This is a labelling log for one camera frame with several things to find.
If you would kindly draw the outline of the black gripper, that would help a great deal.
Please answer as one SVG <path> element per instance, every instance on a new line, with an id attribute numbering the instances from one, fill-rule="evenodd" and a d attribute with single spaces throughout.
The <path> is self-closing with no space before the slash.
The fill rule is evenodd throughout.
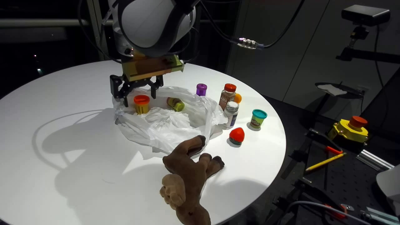
<path id="1" fill-rule="evenodd" d="M 138 86 L 149 85 L 151 98 L 156 99 L 156 91 L 158 88 L 163 86 L 162 75 L 151 78 L 144 78 L 139 80 L 128 80 L 124 75 L 111 76 L 109 78 L 109 91 L 114 100 L 119 101 L 123 106 L 127 105 L 126 90 L 132 90 Z"/>

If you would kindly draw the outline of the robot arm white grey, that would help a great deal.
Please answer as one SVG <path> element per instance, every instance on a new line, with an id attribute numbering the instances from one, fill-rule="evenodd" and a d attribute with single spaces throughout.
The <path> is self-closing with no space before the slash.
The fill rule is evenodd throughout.
<path id="1" fill-rule="evenodd" d="M 148 85 L 149 95 L 163 75 L 182 71 L 182 39 L 196 21 L 198 0 L 107 0 L 122 74 L 109 76 L 112 98 L 127 106 L 128 94 Z"/>

